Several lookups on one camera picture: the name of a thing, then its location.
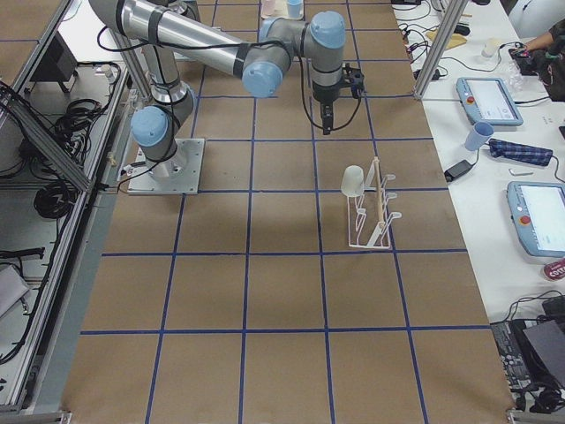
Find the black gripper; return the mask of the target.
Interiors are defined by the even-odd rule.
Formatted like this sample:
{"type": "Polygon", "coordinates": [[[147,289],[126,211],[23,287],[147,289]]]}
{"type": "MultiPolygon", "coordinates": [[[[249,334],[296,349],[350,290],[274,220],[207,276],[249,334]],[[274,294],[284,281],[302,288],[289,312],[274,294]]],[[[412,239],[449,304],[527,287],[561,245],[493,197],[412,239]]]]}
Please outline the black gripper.
{"type": "Polygon", "coordinates": [[[315,81],[312,82],[313,98],[320,103],[320,118],[324,135],[329,135],[330,129],[334,127],[333,103],[339,97],[341,88],[341,82],[330,86],[324,86],[315,81]]]}

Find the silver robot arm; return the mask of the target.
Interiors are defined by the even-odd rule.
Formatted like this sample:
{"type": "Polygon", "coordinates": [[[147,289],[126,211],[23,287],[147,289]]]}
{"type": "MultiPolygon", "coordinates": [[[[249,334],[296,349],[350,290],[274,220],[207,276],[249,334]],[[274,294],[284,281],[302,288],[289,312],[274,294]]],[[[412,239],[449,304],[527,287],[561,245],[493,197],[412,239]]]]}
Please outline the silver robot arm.
{"type": "Polygon", "coordinates": [[[240,79],[255,98],[273,95],[293,60],[307,59],[313,67],[312,89],[320,105],[320,129],[324,134],[335,131],[333,104],[347,85],[341,14],[323,11],[307,22],[267,19],[260,38],[246,42],[151,1],[93,1],[90,5],[106,28],[127,40],[139,41],[147,55],[157,104],[135,113],[132,134],[151,177],[175,177],[187,161],[174,136],[192,114],[194,96],[179,76],[177,54],[240,79]]]}

